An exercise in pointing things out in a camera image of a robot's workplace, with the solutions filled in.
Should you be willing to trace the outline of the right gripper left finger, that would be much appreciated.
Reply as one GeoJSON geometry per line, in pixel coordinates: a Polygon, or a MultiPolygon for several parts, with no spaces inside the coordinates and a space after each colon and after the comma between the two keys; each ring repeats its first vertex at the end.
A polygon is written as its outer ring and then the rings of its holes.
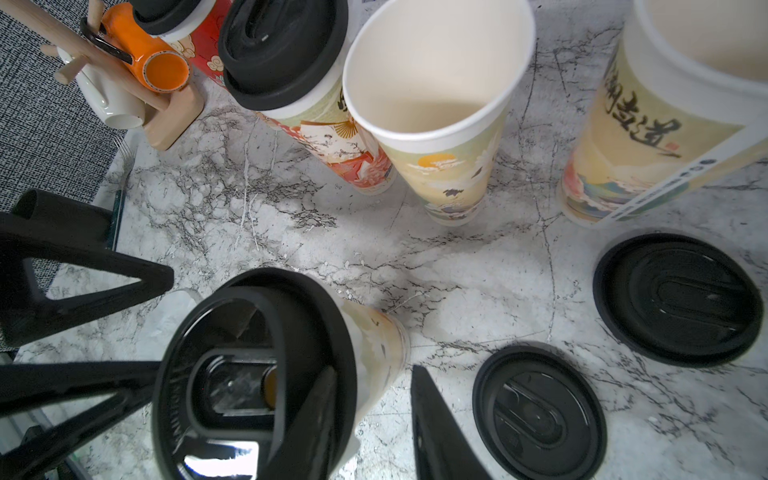
{"type": "Polygon", "coordinates": [[[335,450],[337,374],[325,367],[294,423],[263,470],[263,478],[328,479],[335,450]]]}

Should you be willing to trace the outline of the red paper milk tea cup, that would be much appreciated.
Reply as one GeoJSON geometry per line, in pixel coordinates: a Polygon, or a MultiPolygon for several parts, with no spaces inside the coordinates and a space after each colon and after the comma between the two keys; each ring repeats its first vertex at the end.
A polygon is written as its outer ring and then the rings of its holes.
{"type": "Polygon", "coordinates": [[[171,43],[171,46],[191,65],[224,88],[224,65],[218,54],[218,41],[232,1],[202,1],[200,6],[208,7],[206,16],[201,18],[194,30],[171,43]]]}

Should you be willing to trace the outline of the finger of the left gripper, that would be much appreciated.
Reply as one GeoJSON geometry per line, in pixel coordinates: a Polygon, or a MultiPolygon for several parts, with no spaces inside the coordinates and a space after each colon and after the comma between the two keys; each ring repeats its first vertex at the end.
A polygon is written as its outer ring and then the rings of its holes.
{"type": "Polygon", "coordinates": [[[1,215],[1,340],[20,348],[169,291],[174,270],[1,215]]]}
{"type": "Polygon", "coordinates": [[[33,479],[152,400],[159,361],[10,364],[1,367],[1,416],[107,397],[1,456],[3,479],[33,479]]]}

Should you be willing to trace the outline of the red white paper cup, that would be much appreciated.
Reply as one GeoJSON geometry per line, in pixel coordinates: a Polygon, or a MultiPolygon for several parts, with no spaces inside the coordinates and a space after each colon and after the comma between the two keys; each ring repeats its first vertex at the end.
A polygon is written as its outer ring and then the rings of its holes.
{"type": "Polygon", "coordinates": [[[383,148],[348,112],[340,79],[318,86],[287,107],[258,116],[296,140],[362,194],[380,194],[397,177],[383,148]]]}

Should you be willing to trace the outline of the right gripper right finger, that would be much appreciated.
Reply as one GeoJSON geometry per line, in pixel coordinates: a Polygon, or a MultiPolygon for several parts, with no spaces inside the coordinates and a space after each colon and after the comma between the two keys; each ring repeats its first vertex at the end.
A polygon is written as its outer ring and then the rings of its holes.
{"type": "Polygon", "coordinates": [[[490,479],[427,369],[414,365],[411,409],[417,479],[490,479]]]}

